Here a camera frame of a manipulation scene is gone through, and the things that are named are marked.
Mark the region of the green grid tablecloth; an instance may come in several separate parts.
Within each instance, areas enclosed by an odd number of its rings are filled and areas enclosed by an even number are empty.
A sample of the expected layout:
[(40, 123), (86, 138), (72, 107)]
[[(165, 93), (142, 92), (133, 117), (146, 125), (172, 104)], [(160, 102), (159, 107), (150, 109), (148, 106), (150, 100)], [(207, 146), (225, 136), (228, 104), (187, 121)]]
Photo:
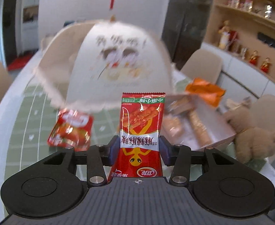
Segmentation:
[[(116, 135), (118, 109), (95, 115), (93, 143)], [(87, 151), (47, 145), (57, 111), (40, 86), (30, 86), (9, 140), (0, 196), (10, 224), (258, 224), (275, 200), (271, 181), (215, 150), (191, 152), (203, 174), (188, 187), (163, 177), (117, 177), (87, 185)]]

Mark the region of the pink gift box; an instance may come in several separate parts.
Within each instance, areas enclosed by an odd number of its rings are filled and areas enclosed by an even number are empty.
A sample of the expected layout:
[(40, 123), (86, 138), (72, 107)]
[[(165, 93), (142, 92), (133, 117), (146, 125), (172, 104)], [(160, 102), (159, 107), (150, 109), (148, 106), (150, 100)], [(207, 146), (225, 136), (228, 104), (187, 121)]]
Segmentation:
[(166, 95), (160, 134), (172, 145), (193, 151), (206, 147), (225, 148), (236, 132), (203, 99), (194, 94)]

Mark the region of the dark refrigerator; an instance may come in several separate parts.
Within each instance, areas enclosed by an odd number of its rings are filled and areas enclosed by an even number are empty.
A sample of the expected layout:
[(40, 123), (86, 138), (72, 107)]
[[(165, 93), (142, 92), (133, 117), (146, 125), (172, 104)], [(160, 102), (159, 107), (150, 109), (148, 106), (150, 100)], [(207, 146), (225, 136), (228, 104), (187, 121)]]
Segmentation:
[(182, 69), (201, 47), (213, 0), (169, 0), (162, 31), (172, 62)]

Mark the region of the red spicy strip packet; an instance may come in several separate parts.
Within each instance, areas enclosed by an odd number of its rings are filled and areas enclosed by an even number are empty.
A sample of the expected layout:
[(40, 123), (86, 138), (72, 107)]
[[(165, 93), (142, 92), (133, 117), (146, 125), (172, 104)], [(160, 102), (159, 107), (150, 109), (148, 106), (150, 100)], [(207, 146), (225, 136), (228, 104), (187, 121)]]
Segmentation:
[(120, 150), (108, 181), (115, 177), (162, 176), (159, 136), (165, 93), (124, 93), (120, 110)]

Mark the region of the round bread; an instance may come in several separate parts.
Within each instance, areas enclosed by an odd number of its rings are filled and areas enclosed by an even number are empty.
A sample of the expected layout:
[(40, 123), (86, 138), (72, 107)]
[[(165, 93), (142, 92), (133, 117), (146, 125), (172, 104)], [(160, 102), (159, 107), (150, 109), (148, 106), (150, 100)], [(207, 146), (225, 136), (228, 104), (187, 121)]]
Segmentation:
[(168, 137), (178, 138), (183, 135), (183, 125), (178, 116), (167, 114), (163, 117), (162, 128)]

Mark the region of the beige chair right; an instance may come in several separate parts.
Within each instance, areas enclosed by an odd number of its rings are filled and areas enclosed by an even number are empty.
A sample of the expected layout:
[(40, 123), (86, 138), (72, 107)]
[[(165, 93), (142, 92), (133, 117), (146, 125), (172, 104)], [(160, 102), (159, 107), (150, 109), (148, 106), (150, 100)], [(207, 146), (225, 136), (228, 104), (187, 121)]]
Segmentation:
[(208, 50), (195, 51), (183, 68), (182, 74), (190, 79), (201, 78), (215, 84), (222, 69), (222, 58)]

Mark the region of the orange snack bag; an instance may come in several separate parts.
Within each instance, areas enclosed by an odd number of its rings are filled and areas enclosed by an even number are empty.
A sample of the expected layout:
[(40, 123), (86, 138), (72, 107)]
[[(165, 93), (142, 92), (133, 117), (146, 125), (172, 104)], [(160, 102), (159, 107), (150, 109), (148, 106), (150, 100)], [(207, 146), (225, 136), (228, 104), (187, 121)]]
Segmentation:
[(195, 94), (204, 100), (211, 107), (217, 108), (225, 95), (225, 90), (209, 81), (202, 78), (195, 78), (189, 83), (185, 91), (190, 94)]

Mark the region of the red figurine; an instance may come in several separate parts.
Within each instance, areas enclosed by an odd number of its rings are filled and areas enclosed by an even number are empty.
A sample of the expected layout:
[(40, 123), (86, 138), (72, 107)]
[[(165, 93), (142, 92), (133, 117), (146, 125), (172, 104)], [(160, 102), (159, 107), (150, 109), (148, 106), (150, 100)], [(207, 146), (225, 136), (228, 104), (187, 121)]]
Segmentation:
[(271, 59), (269, 57), (267, 57), (261, 64), (260, 70), (262, 72), (268, 74), (271, 66), (272, 66)]
[(259, 55), (258, 55), (258, 51), (257, 50), (255, 50), (252, 54), (251, 54), (251, 56), (250, 56), (250, 58), (249, 58), (249, 63), (250, 64), (252, 64), (252, 65), (254, 65), (254, 66), (256, 66), (257, 64), (258, 64), (258, 59), (259, 59)]

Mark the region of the red chicken leg packet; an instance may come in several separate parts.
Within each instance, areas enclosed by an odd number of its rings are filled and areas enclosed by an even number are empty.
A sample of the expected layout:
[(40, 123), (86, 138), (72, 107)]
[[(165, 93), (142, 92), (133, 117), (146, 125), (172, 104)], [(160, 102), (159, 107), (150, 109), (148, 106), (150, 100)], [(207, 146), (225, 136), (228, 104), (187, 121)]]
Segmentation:
[(87, 113), (62, 109), (59, 111), (57, 122), (48, 137), (48, 145), (86, 151), (91, 143), (93, 121), (93, 116)]

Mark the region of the brown teddy bear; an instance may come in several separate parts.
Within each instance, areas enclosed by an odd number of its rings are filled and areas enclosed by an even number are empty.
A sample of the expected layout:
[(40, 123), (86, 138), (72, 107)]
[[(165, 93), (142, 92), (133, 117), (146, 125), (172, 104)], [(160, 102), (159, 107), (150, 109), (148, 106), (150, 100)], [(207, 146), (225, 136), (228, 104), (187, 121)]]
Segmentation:
[(246, 98), (238, 106), (223, 113), (226, 122), (236, 132), (236, 159), (243, 164), (275, 154), (275, 131), (258, 127), (250, 106), (251, 99)]

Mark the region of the cartoon mesh food cover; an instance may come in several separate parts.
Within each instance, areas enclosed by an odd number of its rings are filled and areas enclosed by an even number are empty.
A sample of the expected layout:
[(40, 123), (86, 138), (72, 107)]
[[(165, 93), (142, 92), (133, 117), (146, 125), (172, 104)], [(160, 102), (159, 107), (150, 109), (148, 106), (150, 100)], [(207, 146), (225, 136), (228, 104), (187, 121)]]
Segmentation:
[(171, 58), (154, 33), (117, 21), (90, 20), (61, 29), (34, 74), (58, 109), (117, 108), (122, 94), (173, 92)]

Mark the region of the wooden shelf unit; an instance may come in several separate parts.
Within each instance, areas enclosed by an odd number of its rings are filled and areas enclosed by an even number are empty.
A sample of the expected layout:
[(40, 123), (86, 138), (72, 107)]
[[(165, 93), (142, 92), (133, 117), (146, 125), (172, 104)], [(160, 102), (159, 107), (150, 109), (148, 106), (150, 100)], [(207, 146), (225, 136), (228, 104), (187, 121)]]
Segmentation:
[[(275, 95), (275, 0), (213, 0), (202, 47), (222, 58), (222, 78), (255, 97)], [(258, 64), (249, 63), (257, 50)], [(265, 58), (272, 66), (260, 70)]]

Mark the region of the long bread stick packet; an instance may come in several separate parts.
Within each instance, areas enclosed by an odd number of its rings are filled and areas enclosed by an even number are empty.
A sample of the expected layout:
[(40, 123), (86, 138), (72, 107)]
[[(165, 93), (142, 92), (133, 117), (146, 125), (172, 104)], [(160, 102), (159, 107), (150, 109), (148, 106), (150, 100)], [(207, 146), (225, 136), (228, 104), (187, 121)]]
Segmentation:
[(195, 110), (188, 113), (190, 125), (193, 132), (198, 140), (200, 146), (205, 147), (212, 144), (212, 140), (209, 136), (206, 126), (200, 120), (197, 112)]

